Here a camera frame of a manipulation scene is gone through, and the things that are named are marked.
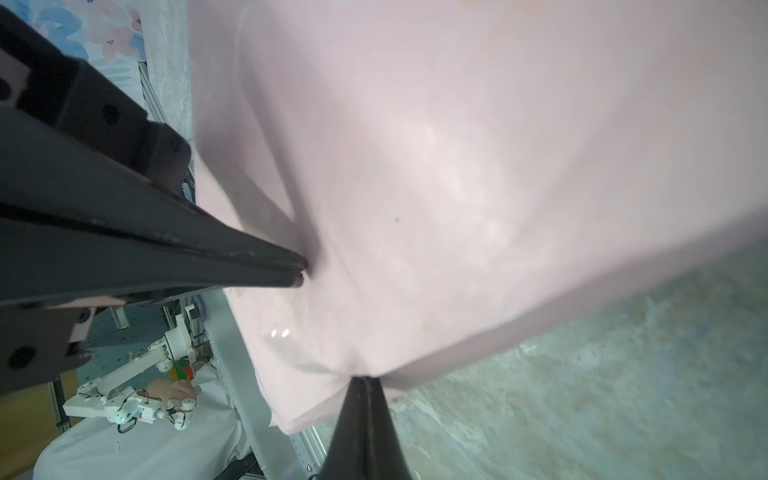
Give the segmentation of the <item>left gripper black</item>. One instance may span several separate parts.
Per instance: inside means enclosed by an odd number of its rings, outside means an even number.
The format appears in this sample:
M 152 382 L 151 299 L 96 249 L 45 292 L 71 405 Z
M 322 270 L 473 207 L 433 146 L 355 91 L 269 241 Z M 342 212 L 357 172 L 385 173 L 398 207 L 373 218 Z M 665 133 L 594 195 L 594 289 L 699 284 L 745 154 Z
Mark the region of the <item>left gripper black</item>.
M 2 394 L 83 365 L 96 306 L 302 285 L 302 255 L 178 196 L 190 153 L 87 61 L 2 8 L 2 203 L 158 244 L 2 219 Z

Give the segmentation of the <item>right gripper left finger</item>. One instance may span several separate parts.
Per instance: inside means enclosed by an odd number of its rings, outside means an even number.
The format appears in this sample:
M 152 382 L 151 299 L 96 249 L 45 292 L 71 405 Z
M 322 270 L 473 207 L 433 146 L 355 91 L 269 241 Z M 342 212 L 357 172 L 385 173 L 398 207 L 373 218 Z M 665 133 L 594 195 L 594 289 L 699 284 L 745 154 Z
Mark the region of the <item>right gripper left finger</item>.
M 318 479 L 360 480 L 366 475 L 370 377 L 354 377 L 348 386 L 327 456 Z

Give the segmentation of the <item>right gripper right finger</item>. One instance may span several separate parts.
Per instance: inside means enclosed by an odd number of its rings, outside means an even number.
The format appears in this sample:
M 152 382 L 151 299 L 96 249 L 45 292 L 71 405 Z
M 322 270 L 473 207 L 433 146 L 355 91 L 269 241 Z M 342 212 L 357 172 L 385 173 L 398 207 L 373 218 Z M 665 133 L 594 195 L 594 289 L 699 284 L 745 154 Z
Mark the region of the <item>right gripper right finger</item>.
M 366 378 L 366 477 L 411 480 L 381 382 Z

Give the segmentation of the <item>purple pink wrapping paper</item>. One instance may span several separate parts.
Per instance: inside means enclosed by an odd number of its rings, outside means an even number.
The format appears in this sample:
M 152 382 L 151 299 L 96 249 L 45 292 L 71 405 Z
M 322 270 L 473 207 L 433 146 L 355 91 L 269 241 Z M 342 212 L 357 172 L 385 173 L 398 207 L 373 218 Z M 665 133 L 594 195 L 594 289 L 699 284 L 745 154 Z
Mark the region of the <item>purple pink wrapping paper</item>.
M 411 390 L 767 235 L 763 1 L 192 1 L 200 206 L 271 423 Z

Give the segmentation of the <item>operator hand outside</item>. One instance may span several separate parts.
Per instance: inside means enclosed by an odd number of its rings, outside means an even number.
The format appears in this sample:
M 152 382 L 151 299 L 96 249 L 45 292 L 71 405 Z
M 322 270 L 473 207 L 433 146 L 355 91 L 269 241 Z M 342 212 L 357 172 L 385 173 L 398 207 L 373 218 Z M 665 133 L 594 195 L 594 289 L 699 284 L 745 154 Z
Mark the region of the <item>operator hand outside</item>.
M 194 385 L 188 380 L 160 378 L 150 382 L 144 390 L 147 397 L 160 400 L 164 407 L 168 405 L 170 400 L 197 400 Z

